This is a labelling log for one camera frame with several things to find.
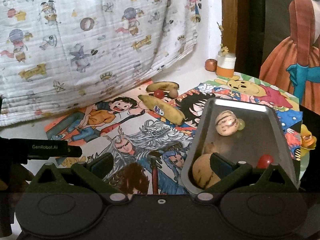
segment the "red shirt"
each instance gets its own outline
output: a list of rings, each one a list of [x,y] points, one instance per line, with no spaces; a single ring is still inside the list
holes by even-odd
[[[263,97],[256,97],[257,99],[261,101],[267,101],[270,103],[273,103],[275,106],[278,107],[287,107],[287,108],[292,108],[292,105],[286,100],[286,97],[280,94],[279,90],[274,90],[271,87],[266,87],[264,85],[259,85],[266,91],[266,96]]]

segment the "red cherry tomato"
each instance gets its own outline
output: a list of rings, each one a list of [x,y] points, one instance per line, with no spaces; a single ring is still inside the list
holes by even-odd
[[[164,98],[164,92],[160,89],[157,89],[154,93],[153,96],[159,99],[163,99]]]
[[[258,165],[257,168],[260,169],[266,169],[268,168],[270,163],[273,163],[273,157],[269,154],[264,154],[260,157],[260,159],[258,160]]]

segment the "letter o print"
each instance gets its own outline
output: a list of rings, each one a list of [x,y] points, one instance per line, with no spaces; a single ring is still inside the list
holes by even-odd
[[[83,18],[80,22],[80,28],[85,32],[92,30],[93,27],[94,27],[94,20],[92,18]]]

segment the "orange dress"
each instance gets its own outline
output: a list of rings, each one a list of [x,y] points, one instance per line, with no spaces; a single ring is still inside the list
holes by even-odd
[[[261,66],[259,79],[293,94],[290,74],[293,64],[319,66],[319,49],[315,40],[315,14],[311,0],[293,0],[289,5],[290,37],[284,39]],[[320,83],[306,81],[302,102],[306,108],[320,114]]]

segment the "triangular cutout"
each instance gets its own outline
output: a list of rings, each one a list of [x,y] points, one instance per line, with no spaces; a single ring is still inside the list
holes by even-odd
[[[284,179],[282,178],[280,172],[278,170],[273,170],[271,176],[269,178],[270,182],[285,184]]]
[[[38,183],[46,183],[46,182],[53,182],[56,181],[56,178],[50,169],[45,170],[42,173]]]

